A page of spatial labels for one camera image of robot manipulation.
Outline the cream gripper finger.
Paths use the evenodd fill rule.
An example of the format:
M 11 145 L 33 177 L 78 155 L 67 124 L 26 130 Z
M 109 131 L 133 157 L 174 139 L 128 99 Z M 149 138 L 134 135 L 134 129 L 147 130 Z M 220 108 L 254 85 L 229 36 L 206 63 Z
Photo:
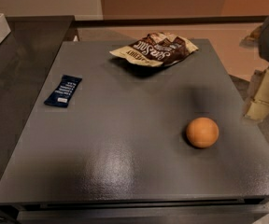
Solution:
M 269 67 L 256 70 L 248 86 L 243 116 L 246 119 L 262 121 L 269 114 Z
M 257 44 L 262 32 L 262 26 L 255 28 L 249 35 L 244 38 L 244 41 L 248 44 Z

